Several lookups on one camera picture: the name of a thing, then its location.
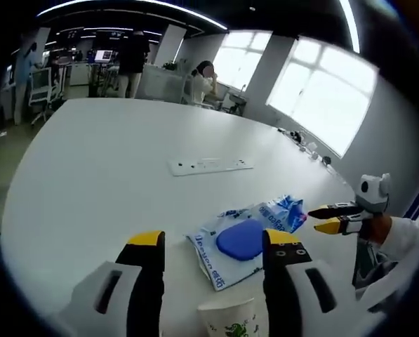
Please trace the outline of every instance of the monitor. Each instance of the monitor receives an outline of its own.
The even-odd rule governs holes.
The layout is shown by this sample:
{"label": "monitor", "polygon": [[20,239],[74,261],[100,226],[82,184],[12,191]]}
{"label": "monitor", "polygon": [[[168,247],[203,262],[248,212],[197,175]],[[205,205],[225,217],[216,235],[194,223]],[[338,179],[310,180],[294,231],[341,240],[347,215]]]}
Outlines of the monitor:
{"label": "monitor", "polygon": [[112,51],[97,51],[95,54],[95,62],[109,62],[111,60]]}

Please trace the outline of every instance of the white table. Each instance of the white table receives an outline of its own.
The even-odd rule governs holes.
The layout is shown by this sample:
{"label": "white table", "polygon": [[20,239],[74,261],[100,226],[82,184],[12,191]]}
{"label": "white table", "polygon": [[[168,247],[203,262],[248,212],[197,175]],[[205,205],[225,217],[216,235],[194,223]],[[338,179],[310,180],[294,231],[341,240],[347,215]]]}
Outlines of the white table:
{"label": "white table", "polygon": [[[253,170],[173,177],[168,159],[249,158]],[[198,304],[254,296],[266,325],[263,273],[215,292],[183,237],[227,209],[281,194],[306,211],[351,200],[351,187],[298,151],[275,128],[222,112],[146,100],[66,102],[40,130],[14,175],[1,244],[16,282],[42,315],[137,232],[166,231],[161,328],[197,336]],[[313,259],[352,278],[354,235],[329,236],[309,219],[296,232]]]}

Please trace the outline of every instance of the white wall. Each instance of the white wall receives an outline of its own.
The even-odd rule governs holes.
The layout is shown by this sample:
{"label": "white wall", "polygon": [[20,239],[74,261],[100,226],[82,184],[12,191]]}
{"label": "white wall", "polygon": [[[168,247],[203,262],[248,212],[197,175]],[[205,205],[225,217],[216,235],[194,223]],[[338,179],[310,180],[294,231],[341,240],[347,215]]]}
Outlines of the white wall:
{"label": "white wall", "polygon": [[22,44],[18,51],[18,62],[23,58],[23,55],[28,51],[28,48],[36,42],[37,49],[34,54],[36,62],[42,62],[42,53],[44,52],[48,35],[50,34],[50,28],[41,27],[36,29],[22,38]]}
{"label": "white wall", "polygon": [[159,42],[158,52],[154,59],[154,64],[162,67],[168,61],[173,61],[181,41],[186,34],[186,29],[169,25],[166,33]]}
{"label": "white wall", "polygon": [[[185,40],[178,58],[187,58],[193,67],[202,60],[213,60],[223,37],[220,34]],[[292,119],[265,104],[293,42],[291,38],[272,35],[244,94],[248,98],[246,118],[288,130],[301,129]],[[418,193],[419,112],[382,77],[378,77],[367,115],[343,158],[337,158],[316,138],[308,135],[307,139],[318,144],[320,155],[332,158],[333,167],[353,187],[362,174],[380,176],[389,172],[392,215],[402,216]]]}
{"label": "white wall", "polygon": [[202,61],[213,62],[222,45],[224,34],[194,37],[183,41],[177,60],[184,58],[187,72],[191,72]]}

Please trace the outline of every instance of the white paper cup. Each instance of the white paper cup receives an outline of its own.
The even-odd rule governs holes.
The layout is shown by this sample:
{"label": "white paper cup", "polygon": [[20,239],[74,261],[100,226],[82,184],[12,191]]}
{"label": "white paper cup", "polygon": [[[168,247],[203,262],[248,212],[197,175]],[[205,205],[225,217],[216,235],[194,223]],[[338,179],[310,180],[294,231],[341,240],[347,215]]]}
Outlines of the white paper cup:
{"label": "white paper cup", "polygon": [[240,303],[214,301],[198,307],[210,337],[257,337],[254,298]]}

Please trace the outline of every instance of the black shirt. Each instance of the black shirt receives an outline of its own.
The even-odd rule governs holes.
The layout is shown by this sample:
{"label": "black shirt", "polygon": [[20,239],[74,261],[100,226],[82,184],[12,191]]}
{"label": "black shirt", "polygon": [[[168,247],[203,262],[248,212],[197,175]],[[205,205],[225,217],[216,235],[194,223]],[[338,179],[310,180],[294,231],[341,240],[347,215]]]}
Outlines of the black shirt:
{"label": "black shirt", "polygon": [[150,52],[148,39],[144,35],[133,35],[123,39],[119,52],[119,74],[132,74],[144,70],[145,56]]}

